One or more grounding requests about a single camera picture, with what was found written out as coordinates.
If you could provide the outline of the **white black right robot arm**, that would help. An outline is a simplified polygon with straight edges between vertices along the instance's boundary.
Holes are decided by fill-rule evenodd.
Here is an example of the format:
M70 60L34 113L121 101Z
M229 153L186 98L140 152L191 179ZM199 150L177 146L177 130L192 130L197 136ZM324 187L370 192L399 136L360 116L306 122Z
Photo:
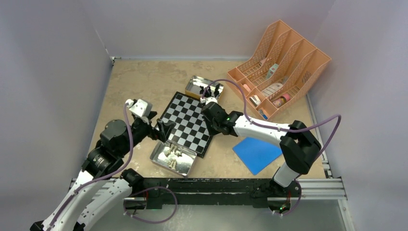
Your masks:
M211 136L219 133L255 138L280 147L284 163L273 176L270 189L281 196L300 175L306 175L321 151L321 144L303 122L276 124L237 111L227 113L218 103L207 103L201 114Z

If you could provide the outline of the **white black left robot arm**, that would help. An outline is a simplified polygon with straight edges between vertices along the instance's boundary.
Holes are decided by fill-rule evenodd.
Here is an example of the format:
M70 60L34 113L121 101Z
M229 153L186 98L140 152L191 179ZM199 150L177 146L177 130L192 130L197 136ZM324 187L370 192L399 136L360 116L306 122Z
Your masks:
M32 231L88 231L116 203L143 192L144 178L126 169L123 157L144 138L167 141L175 122L158 119L158 128L135 118L108 122L96 147L90 151L71 189L45 220L32 224Z

